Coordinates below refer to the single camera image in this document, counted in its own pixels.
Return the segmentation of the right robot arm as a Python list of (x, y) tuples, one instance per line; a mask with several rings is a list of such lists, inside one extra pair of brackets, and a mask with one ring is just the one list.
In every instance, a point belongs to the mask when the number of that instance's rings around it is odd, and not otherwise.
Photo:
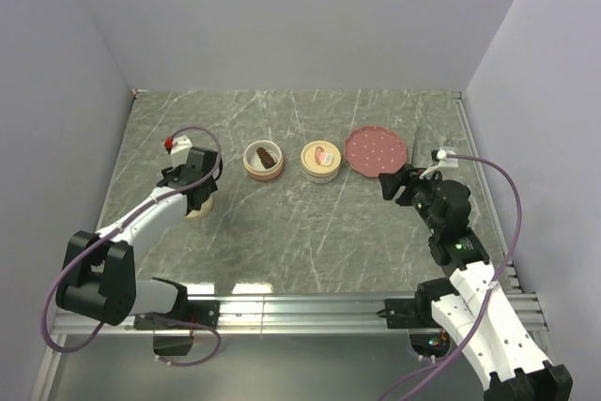
[(495, 267), (470, 228), (470, 189), (438, 171), (404, 165), (378, 176), (382, 195), (412, 207), (431, 235), (428, 246), (442, 278), (422, 283), (415, 293), (415, 317), (437, 324), (455, 350), (423, 369), (424, 379), (409, 400), (459, 356), (470, 363), (486, 400), (566, 400), (573, 380), (534, 342), (499, 284)]

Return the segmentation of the brown ridged food piece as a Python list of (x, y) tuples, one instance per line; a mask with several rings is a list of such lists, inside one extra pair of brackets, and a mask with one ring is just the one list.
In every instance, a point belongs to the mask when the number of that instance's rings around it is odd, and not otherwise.
[(271, 154), (264, 148), (258, 147), (255, 151), (261, 165), (266, 169), (271, 169), (276, 165), (277, 161), (271, 156)]

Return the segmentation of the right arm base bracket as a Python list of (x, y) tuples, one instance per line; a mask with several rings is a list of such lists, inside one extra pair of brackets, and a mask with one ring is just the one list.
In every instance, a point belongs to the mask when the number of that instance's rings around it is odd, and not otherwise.
[(413, 299), (386, 299), (384, 307), (376, 312), (386, 322), (389, 330), (434, 329), (439, 324), (433, 319), (427, 301)]

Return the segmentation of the cream lid with label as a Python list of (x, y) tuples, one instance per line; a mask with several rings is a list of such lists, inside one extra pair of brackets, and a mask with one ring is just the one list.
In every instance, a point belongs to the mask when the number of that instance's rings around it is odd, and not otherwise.
[(340, 167), (342, 157), (336, 145), (328, 141), (308, 143), (300, 153), (302, 168), (311, 168), (316, 172), (326, 172)]

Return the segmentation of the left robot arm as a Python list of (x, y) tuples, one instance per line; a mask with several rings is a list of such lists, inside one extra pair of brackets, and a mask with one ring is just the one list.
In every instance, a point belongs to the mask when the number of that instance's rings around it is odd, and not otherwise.
[(183, 164), (162, 170), (162, 179), (131, 212), (101, 230), (80, 231), (68, 243), (68, 270), (55, 292), (63, 309), (116, 326), (137, 315), (135, 254), (147, 250), (178, 219), (199, 210), (217, 191), (220, 153), (191, 147)]

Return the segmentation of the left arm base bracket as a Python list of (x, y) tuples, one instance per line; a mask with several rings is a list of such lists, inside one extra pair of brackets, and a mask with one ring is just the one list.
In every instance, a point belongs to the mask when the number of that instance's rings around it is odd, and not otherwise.
[[(214, 358), (222, 337), (217, 331), (221, 304), (218, 301), (188, 301), (182, 312), (175, 314), (141, 314), (134, 317), (136, 331), (153, 332), (152, 346), (155, 360), (174, 367), (192, 367)], [(215, 338), (213, 349), (203, 358), (184, 362), (199, 333), (208, 332)]]

